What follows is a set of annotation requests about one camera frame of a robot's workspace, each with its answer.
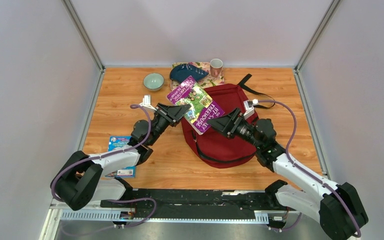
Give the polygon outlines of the red backpack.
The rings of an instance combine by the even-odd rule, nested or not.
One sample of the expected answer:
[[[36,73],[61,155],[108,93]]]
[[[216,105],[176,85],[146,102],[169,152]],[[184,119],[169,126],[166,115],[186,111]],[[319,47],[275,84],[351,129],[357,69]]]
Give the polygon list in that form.
[[[231,113],[236,108],[245,113],[244,101],[248,100],[245,92],[265,96],[264,93],[246,86],[246,82],[251,77],[252,75],[249,73],[238,84],[226,83],[204,90],[225,114]],[[256,148],[240,137],[226,138],[211,127],[200,135],[185,119],[181,120],[181,126],[185,141],[191,150],[211,167],[218,169],[236,167],[247,163],[255,155]]]

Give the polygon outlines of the purple treehouse book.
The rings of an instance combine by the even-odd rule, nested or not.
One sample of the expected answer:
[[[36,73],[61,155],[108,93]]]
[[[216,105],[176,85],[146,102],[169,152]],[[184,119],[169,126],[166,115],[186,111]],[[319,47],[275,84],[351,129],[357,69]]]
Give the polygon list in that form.
[[[192,77],[187,77],[168,95],[167,99],[174,105],[190,105],[184,114],[185,120],[199,134],[209,128],[208,120],[221,117],[225,111]]]

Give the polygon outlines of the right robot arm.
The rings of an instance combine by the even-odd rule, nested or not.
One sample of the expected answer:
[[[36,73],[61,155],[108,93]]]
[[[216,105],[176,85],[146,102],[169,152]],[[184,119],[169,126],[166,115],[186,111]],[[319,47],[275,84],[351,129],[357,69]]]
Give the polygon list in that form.
[[[361,236],[361,228],[369,221],[356,188],[321,176],[295,159],[276,141],[276,131],[270,119],[248,123],[237,108],[231,113],[208,120],[223,136],[239,137],[256,148],[258,162],[283,176],[299,188],[277,180],[266,188],[265,203],[273,210],[281,206],[299,211],[318,222],[332,240],[347,240]]]

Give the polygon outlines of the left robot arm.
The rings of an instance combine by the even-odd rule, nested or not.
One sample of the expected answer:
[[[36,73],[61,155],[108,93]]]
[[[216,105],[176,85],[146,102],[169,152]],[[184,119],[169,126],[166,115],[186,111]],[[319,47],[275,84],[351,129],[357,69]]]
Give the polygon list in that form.
[[[190,105],[165,105],[158,103],[153,118],[133,125],[129,142],[121,149],[97,154],[74,152],[50,183],[51,194],[59,202],[78,211],[93,201],[109,201],[128,207],[133,194],[128,184],[103,178],[117,170],[145,163],[153,153],[151,146],[168,127],[176,127],[190,109]]]

